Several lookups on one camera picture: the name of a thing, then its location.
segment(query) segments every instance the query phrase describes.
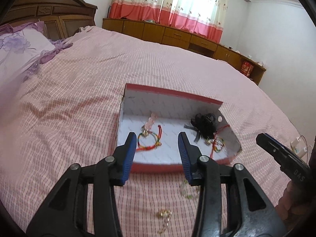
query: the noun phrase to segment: carved headboard panel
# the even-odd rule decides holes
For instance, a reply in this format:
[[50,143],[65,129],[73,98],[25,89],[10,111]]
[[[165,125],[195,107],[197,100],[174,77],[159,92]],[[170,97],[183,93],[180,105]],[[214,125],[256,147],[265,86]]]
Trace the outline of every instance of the carved headboard panel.
[[1,24],[15,27],[44,21],[44,34],[55,41],[74,35],[80,27],[95,25],[96,10],[97,6],[84,0],[16,0]]

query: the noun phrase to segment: cardboard box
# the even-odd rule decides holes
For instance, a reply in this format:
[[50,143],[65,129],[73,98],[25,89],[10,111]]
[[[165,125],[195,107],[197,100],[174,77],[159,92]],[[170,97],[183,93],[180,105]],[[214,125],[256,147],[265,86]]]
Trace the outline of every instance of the cardboard box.
[[[134,156],[132,172],[182,172],[181,157],[178,150],[178,134],[186,132],[191,144],[199,147],[203,155],[210,156],[212,146],[205,144],[205,140],[195,143],[196,132],[184,128],[184,124],[191,126],[190,120],[196,114],[213,113],[216,116],[215,125],[218,129],[227,125],[225,117],[219,108],[221,101],[185,92],[126,84],[121,103],[117,132],[117,146],[123,145],[129,132],[137,135],[142,126],[148,121],[151,113],[158,115],[152,126],[152,131],[158,134],[158,125],[162,127],[162,143],[150,151],[137,151]],[[213,152],[213,159],[219,164],[229,164],[241,151],[241,145],[230,127],[218,134],[225,141],[220,152]],[[140,137],[140,143],[151,146],[155,143],[153,136]]]

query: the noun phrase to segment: striped bed sheet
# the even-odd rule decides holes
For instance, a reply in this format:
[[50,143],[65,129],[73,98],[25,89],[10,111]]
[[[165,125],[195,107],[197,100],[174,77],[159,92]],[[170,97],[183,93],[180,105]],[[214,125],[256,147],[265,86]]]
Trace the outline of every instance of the striped bed sheet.
[[[23,230],[69,165],[91,165],[113,152],[125,83],[223,101],[220,110],[243,148],[232,165],[242,163],[277,205],[289,179],[255,138],[267,132],[289,145],[298,132],[252,81],[221,61],[97,27],[69,42],[72,47],[22,84],[15,109],[0,121],[0,199]],[[157,236],[163,221],[155,214],[170,209],[165,236],[191,236],[197,200],[181,196],[183,180],[182,173],[139,173],[115,188],[123,235]]]

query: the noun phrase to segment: metal screw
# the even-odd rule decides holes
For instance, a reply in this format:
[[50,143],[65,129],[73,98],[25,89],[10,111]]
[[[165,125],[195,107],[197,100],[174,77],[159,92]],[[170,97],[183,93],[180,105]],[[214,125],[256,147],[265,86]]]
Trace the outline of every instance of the metal screw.
[[203,155],[200,157],[200,161],[202,161],[202,162],[208,162],[208,160],[209,160],[208,156]]
[[236,168],[237,170],[241,171],[241,170],[244,169],[244,166],[238,163],[238,164],[235,165],[235,168]]
[[72,164],[71,166],[70,166],[70,169],[71,170],[77,170],[78,168],[79,168],[79,164],[78,163],[74,163],[74,164]]
[[113,162],[115,160],[115,158],[113,157],[113,156],[107,156],[106,158],[105,158],[105,161],[106,162]]

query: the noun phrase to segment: pillow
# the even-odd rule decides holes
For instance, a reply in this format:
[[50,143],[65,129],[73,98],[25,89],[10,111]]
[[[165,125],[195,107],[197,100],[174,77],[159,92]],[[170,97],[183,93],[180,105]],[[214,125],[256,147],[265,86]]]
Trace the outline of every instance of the pillow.
[[55,46],[41,33],[44,22],[0,27],[0,86],[28,69]]

